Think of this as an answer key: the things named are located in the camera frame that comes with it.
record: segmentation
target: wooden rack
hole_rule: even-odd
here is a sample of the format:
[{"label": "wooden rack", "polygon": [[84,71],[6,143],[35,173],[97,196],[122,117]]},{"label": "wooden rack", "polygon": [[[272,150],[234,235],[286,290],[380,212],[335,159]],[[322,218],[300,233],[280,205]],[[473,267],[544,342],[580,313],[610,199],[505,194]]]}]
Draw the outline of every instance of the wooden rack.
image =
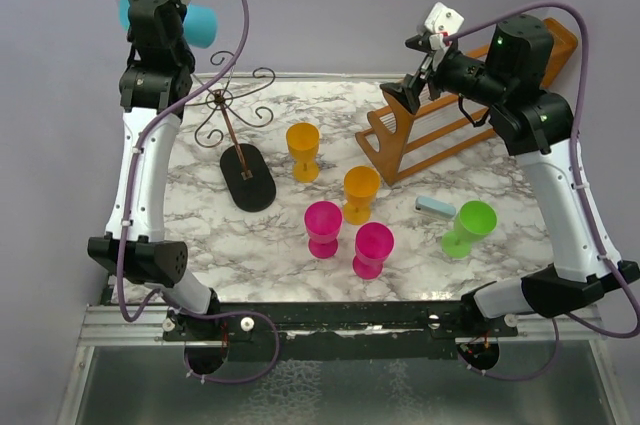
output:
[{"label": "wooden rack", "polygon": [[[549,59],[549,65],[542,80],[542,86],[547,88],[553,83],[555,78],[560,73],[560,70],[565,66],[575,49],[578,47],[578,39],[576,36],[563,27],[560,22],[553,18],[547,18],[544,20],[547,28],[551,32],[554,38],[553,50],[551,51],[551,58]],[[473,58],[481,58],[487,54],[489,45],[480,47],[477,50],[472,51],[468,55]],[[472,145],[486,140],[495,135],[493,129],[484,130],[471,138],[457,143],[453,147],[448,148],[442,152],[433,154],[428,158],[420,161],[419,163],[412,165],[404,170],[400,170],[402,158],[409,152],[424,147],[434,140],[442,138],[451,132],[461,129],[462,127],[469,125],[466,118],[460,119],[449,123],[436,131],[430,132],[422,137],[409,142],[409,135],[413,128],[414,122],[419,118],[425,117],[438,110],[442,110],[445,107],[456,106],[457,107],[457,95],[447,95],[433,102],[425,101],[422,103],[420,110],[415,115],[411,115],[397,100],[387,93],[382,93],[388,106],[374,110],[367,114],[367,120],[371,125],[371,128],[356,133],[356,140],[364,153],[369,157],[371,163],[376,167],[384,181],[388,185],[407,178],[425,168],[437,163],[445,158],[451,157],[458,152],[471,147]],[[395,122],[395,130],[389,129],[382,118],[388,115]],[[478,120],[484,114],[484,110],[478,110],[470,115],[474,120]],[[379,150],[376,151],[367,136],[375,134],[378,139]]]}]

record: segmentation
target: white marble surface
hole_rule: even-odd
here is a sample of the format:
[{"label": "white marble surface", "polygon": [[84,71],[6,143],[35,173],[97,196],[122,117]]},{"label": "white marble surface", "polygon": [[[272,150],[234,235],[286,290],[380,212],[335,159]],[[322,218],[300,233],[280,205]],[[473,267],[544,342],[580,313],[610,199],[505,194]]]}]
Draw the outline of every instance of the white marble surface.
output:
[{"label": "white marble surface", "polygon": [[[240,141],[256,145],[271,168],[278,195],[267,210],[250,214],[233,204],[218,165],[221,153],[231,145],[228,137],[214,149],[194,142],[193,132],[208,111],[204,106],[187,110],[171,155],[165,197],[167,239],[187,242],[189,268],[222,300],[449,299],[551,262],[551,246],[535,199],[498,139],[475,145],[392,188],[382,185],[372,220],[392,229],[396,247],[378,279],[365,281],[353,273],[357,227],[347,223],[337,255],[328,260],[313,258],[307,249],[303,213],[317,200],[343,204],[345,173],[356,165],[370,164],[354,134],[368,126],[366,113],[383,105],[378,85],[276,82],[234,107],[252,117],[261,104],[274,111],[269,126],[250,129],[236,119],[233,123]],[[321,173],[311,184],[293,179],[293,160],[285,141],[287,128],[300,121],[314,123],[321,133]],[[224,125],[219,114],[213,123]],[[498,213],[498,228],[476,244],[468,258],[452,260],[439,246],[439,238],[452,222],[433,221],[414,212],[417,195],[456,207],[472,199],[487,201]],[[147,290],[127,284],[125,292],[127,301],[134,303]]]}]

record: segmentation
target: metal frame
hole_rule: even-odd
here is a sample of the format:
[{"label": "metal frame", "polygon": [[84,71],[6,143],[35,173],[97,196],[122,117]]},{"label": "metal frame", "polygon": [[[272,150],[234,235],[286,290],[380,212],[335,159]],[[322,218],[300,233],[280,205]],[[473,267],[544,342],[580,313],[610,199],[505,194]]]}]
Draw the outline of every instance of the metal frame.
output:
[{"label": "metal frame", "polygon": [[[133,312],[135,308],[130,307],[130,312]],[[71,376],[58,417],[58,425],[77,423],[96,347],[173,347],[185,345],[185,342],[166,342],[162,339],[162,323],[167,316],[167,311],[168,307],[164,305],[150,305],[138,321],[127,323],[122,319],[118,307],[93,306],[87,308]],[[600,314],[595,306],[580,310],[577,314],[594,325],[601,325]],[[613,363],[603,338],[567,317],[558,317],[556,320],[558,321],[558,328],[563,341],[581,340],[590,343],[613,419],[616,425],[631,425]],[[519,331],[517,337],[503,337],[495,340],[531,342],[552,341],[554,339],[553,327],[549,320],[538,315],[519,317],[517,326]],[[221,342],[189,342],[189,345],[221,346]]]}]

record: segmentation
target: teal cup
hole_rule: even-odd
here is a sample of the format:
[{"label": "teal cup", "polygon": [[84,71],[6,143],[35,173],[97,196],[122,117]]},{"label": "teal cup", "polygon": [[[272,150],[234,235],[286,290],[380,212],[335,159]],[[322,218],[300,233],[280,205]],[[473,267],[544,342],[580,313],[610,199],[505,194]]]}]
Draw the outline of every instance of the teal cup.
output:
[{"label": "teal cup", "polygon": [[465,203],[456,215],[453,230],[442,237],[442,251],[451,258],[464,258],[471,253],[471,245],[489,236],[498,225],[498,216],[491,205],[472,200]]}]

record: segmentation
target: purple cable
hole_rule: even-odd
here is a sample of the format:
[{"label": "purple cable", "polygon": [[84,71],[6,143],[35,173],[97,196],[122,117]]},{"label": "purple cable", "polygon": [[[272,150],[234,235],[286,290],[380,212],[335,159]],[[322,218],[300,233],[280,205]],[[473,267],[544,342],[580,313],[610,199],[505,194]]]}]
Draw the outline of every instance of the purple cable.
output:
[{"label": "purple cable", "polygon": [[[247,36],[249,34],[249,4],[247,0],[241,0],[241,1],[242,1],[242,12],[244,15],[244,24],[242,27],[242,36],[240,37],[240,43],[238,44],[238,48],[236,49],[233,56],[229,59],[229,61],[227,61],[227,64],[224,67],[222,67],[222,70],[220,70],[220,72],[215,77],[213,77],[211,80],[206,82],[204,85],[202,85],[198,89],[191,92],[186,97],[178,100],[177,102],[172,104],[170,107],[166,108],[165,110],[160,112],[158,115],[156,115],[154,119],[151,120],[149,124],[145,127],[145,129],[142,130],[142,132],[140,133],[140,136],[138,137],[138,141],[136,142],[136,145],[135,145],[136,149],[138,150],[143,149],[145,139],[147,138],[149,133],[154,129],[154,127],[164,117],[177,111],[179,108],[184,106],[189,100],[194,99],[195,97],[200,95],[202,92],[209,89],[212,85],[218,82],[231,69],[231,67],[235,65],[236,61],[240,57],[240,54],[242,53],[242,50],[244,49],[244,45],[247,42]],[[149,294],[144,298],[144,300],[140,304],[140,307],[138,308],[138,310],[136,310],[133,316],[129,315],[129,312],[127,310],[127,305],[124,299],[124,253],[125,253],[125,247],[127,244],[127,236],[129,234],[129,227],[125,223],[128,222],[130,218],[131,200],[133,199],[133,185],[135,183],[139,156],[140,156],[139,153],[132,154],[131,163],[129,164],[129,174],[127,177],[127,186],[125,189],[124,207],[122,212],[123,225],[122,225],[122,231],[120,234],[120,244],[118,246],[118,259],[116,262],[116,291],[118,293],[118,306],[120,307],[120,313],[122,314],[122,318],[124,318],[125,321],[129,323],[135,322],[140,317],[140,314],[144,310],[144,307],[147,306],[151,298],[157,293],[157,290],[152,290],[151,292],[149,292]]]},{"label": "purple cable", "polygon": [[573,16],[573,18],[578,24],[578,28],[580,29],[580,35],[582,38],[582,62],[580,64],[580,80],[578,83],[578,97],[576,99],[576,111],[575,111],[573,126],[571,128],[571,137],[569,140],[569,154],[570,154],[570,161],[571,161],[571,169],[573,172],[573,179],[575,180],[575,183],[577,185],[576,188],[578,192],[578,197],[580,199],[580,203],[582,205],[582,210],[584,211],[584,215],[587,220],[587,224],[589,226],[589,231],[591,233],[591,236],[595,241],[598,254],[600,255],[600,257],[602,257],[602,260],[604,261],[605,265],[611,271],[611,273],[613,274],[617,282],[620,284],[620,288],[622,288],[622,291],[629,299],[629,303],[631,304],[633,311],[636,314],[636,326],[630,332],[611,332],[609,330],[600,328],[596,325],[592,325],[591,323],[583,320],[582,318],[577,317],[573,313],[567,313],[567,316],[572,318],[576,322],[578,322],[580,325],[587,327],[589,330],[592,330],[596,333],[600,333],[607,337],[633,338],[640,334],[640,303],[638,303],[638,300],[633,294],[631,287],[629,287],[629,284],[627,284],[627,282],[625,281],[624,277],[618,270],[618,267],[616,266],[616,264],[613,263],[610,259],[605,258],[607,256],[607,249],[604,245],[604,242],[602,241],[600,232],[598,231],[598,225],[596,223],[593,210],[591,209],[591,205],[589,204],[589,198],[587,197],[587,192],[585,191],[584,188],[579,188],[580,185],[584,184],[584,181],[582,180],[582,176],[580,174],[581,170],[580,170],[580,165],[578,161],[578,136],[580,133],[580,122],[582,121],[582,113],[584,109],[584,95],[585,95],[586,84],[587,84],[587,71],[589,67],[589,33],[587,31],[587,24],[584,21],[584,18],[582,17],[582,15],[580,15],[580,12],[578,12],[578,10],[576,10],[574,7],[562,2],[556,2],[554,0],[533,2],[528,5],[524,5],[523,7],[518,8],[516,10],[512,10],[511,12],[505,13],[501,17],[498,17],[494,20],[481,23],[480,25],[476,25],[475,27],[465,30],[464,32],[455,33],[449,37],[446,37],[445,42],[448,43],[453,40],[466,37],[467,35],[475,33],[478,30],[487,28],[491,25],[501,22],[502,20],[506,20],[507,18],[510,18],[514,15],[519,15],[521,13],[528,12],[537,8],[559,8],[561,10],[564,10]]},{"label": "purple cable", "polygon": [[475,367],[472,367],[465,361],[464,358],[462,358],[460,354],[458,354],[458,360],[464,362],[467,369],[471,370],[474,373],[477,373],[478,375],[482,375],[483,377],[489,377],[495,380],[502,380],[504,382],[526,382],[527,380],[533,380],[545,374],[548,370],[550,370],[551,367],[553,367],[553,365],[556,363],[556,361],[558,360],[558,356],[560,355],[559,353],[560,352],[560,331],[558,330],[558,324],[556,323],[555,318],[551,319],[551,323],[553,324],[553,332],[556,335],[555,345],[553,347],[553,353],[551,354],[551,358],[549,358],[549,361],[545,364],[545,366],[536,372],[531,372],[527,375],[516,375],[516,376],[501,375],[499,373],[487,372],[486,370],[479,370]]},{"label": "purple cable", "polygon": [[205,320],[217,320],[220,318],[227,318],[227,317],[237,317],[237,316],[251,316],[251,317],[257,317],[260,318],[262,320],[264,320],[265,322],[267,322],[267,325],[269,325],[269,327],[271,328],[271,330],[273,330],[273,335],[275,338],[275,350],[273,352],[273,357],[271,358],[271,361],[269,362],[269,364],[260,372],[254,374],[254,375],[250,375],[248,377],[244,377],[244,378],[216,378],[216,377],[212,377],[209,375],[198,375],[197,373],[193,372],[193,369],[191,368],[191,365],[189,364],[189,359],[187,358],[187,355],[185,354],[184,357],[184,364],[187,367],[187,369],[189,370],[189,372],[196,378],[199,378],[200,380],[205,380],[207,382],[212,382],[212,383],[221,383],[224,385],[242,385],[245,383],[249,383],[249,382],[253,382],[261,377],[264,377],[267,373],[269,373],[271,370],[273,370],[273,367],[276,366],[276,363],[278,362],[278,357],[280,355],[280,336],[278,335],[278,329],[276,328],[275,323],[273,323],[273,321],[267,317],[266,315],[263,315],[262,313],[259,312],[250,312],[250,311],[246,311],[246,312],[225,312],[225,313],[217,313],[215,315],[198,315],[197,313],[193,313],[189,310],[184,310],[184,309],[180,309],[180,313],[182,314],[186,314],[189,315],[191,317],[194,318],[199,318],[199,319],[205,319]]}]

